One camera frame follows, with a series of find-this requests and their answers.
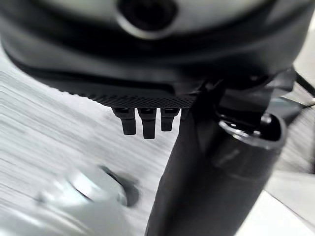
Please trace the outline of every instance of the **black pin connector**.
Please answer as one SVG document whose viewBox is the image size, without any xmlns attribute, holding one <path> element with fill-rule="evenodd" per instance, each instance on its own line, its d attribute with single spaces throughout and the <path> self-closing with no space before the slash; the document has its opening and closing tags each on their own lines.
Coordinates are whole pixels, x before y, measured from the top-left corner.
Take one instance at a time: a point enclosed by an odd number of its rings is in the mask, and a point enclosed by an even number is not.
<svg viewBox="0 0 315 236">
<path fill-rule="evenodd" d="M 151 108 L 138 108 L 138 113 L 142 119 L 143 138 L 154 139 L 156 134 L 157 110 Z"/>
<path fill-rule="evenodd" d="M 179 113 L 177 108 L 161 108 L 161 129 L 163 132 L 172 131 L 174 117 Z"/>
<path fill-rule="evenodd" d="M 112 108 L 115 116 L 120 118 L 126 135 L 136 134 L 136 119 L 134 108 Z"/>
</svg>

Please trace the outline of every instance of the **black cylindrical tube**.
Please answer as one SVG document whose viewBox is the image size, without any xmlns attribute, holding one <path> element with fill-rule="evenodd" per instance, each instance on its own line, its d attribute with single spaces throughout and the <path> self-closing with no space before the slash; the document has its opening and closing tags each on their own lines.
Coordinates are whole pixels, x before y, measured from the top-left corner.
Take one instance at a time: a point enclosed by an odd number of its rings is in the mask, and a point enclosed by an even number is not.
<svg viewBox="0 0 315 236">
<path fill-rule="evenodd" d="M 200 109 L 190 112 L 160 180 L 147 236 L 234 235 L 285 143 L 284 122 L 270 117 L 250 135 Z"/>
</svg>

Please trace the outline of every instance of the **gray wooden floor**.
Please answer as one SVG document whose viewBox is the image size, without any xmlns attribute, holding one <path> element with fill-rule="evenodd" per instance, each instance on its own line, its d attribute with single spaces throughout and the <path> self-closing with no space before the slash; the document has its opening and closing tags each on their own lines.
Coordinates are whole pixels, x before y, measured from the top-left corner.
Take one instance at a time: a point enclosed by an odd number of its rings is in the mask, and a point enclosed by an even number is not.
<svg viewBox="0 0 315 236">
<path fill-rule="evenodd" d="M 315 85 L 314 43 L 312 33 L 296 66 Z M 178 118 L 169 133 L 160 131 L 157 119 L 154 140 L 143 140 L 139 119 L 137 135 L 124 136 L 110 108 L 36 82 L 14 68 L 1 49 L 0 81 L 0 208 L 28 207 L 42 186 L 74 165 L 104 164 L 139 180 L 141 201 L 126 214 L 135 234 L 143 235 L 178 134 Z M 311 98 L 298 86 L 290 97 L 299 102 Z M 291 127 L 277 169 L 309 172 L 315 158 L 314 134 L 315 109 L 309 109 Z"/>
</svg>

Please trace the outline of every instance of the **black cable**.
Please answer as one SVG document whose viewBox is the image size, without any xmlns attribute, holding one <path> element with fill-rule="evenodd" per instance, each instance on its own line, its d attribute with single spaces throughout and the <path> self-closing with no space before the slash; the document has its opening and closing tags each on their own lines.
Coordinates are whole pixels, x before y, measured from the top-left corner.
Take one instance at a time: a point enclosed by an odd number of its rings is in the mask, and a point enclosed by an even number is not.
<svg viewBox="0 0 315 236">
<path fill-rule="evenodd" d="M 315 97 L 315 88 L 299 73 L 296 72 L 296 75 L 297 75 L 296 82 L 300 86 L 302 86 L 308 93 L 310 93 L 313 97 Z"/>
</svg>

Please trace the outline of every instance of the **round hole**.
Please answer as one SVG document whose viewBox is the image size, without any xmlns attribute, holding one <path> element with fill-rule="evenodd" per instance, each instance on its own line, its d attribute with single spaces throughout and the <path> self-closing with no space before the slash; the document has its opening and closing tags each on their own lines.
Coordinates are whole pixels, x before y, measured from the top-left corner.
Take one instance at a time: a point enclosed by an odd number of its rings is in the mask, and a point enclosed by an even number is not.
<svg viewBox="0 0 315 236">
<path fill-rule="evenodd" d="M 132 25 L 145 31 L 167 28 L 177 12 L 171 0 L 123 0 L 119 9 Z"/>
</svg>

